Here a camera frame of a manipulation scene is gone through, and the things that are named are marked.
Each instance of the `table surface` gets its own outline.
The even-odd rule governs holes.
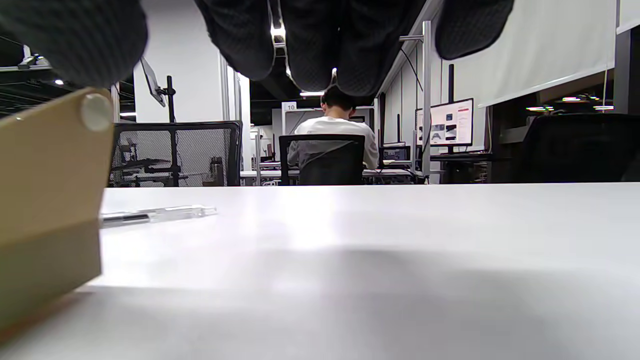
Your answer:
[[[640,184],[107,189],[103,275],[0,359],[640,358]]]
[[[299,170],[289,170],[290,175],[299,174]],[[282,175],[280,170],[260,170],[260,176],[262,177],[280,177]],[[402,169],[385,168],[381,170],[363,170],[363,176],[413,176],[413,173]],[[240,171],[240,177],[256,177],[257,172],[255,170]]]

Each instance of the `cardboard box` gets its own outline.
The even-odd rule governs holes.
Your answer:
[[[100,274],[112,114],[88,88],[0,120],[0,332]]]

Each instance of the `clear pen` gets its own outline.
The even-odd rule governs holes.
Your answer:
[[[116,227],[133,224],[145,224],[148,222],[165,222],[184,220],[191,218],[203,218],[217,214],[214,207],[191,205],[176,206],[174,208],[144,209],[136,211],[121,211],[106,213],[100,216],[100,227]]]

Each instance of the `monitor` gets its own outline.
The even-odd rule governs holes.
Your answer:
[[[156,73],[153,69],[151,69],[151,65],[149,65],[147,59],[145,59],[144,56],[140,59],[140,63],[142,64],[142,71],[145,73],[147,86],[149,86],[149,92],[151,93],[151,96],[164,108],[166,105],[164,103],[164,97],[161,93],[162,88],[158,85]]]
[[[407,161],[411,160],[410,146],[394,146],[382,148],[382,160]]]
[[[473,99],[432,106],[431,146],[471,146],[473,119]]]

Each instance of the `man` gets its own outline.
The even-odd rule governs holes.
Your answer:
[[[300,124],[294,134],[344,134],[344,135],[364,135],[364,158],[363,161],[367,168],[375,169],[378,167],[378,148],[375,142],[373,131],[367,124],[349,121],[349,118],[355,113],[355,100],[352,96],[340,91],[337,86],[333,85],[324,92],[320,99],[320,105],[324,111],[323,117],[309,119]],[[334,150],[336,146],[332,144],[318,143],[317,147],[324,147],[322,150],[328,152]],[[288,162],[290,165],[302,166],[305,159],[301,159],[301,151],[298,144],[292,143],[289,147]]]

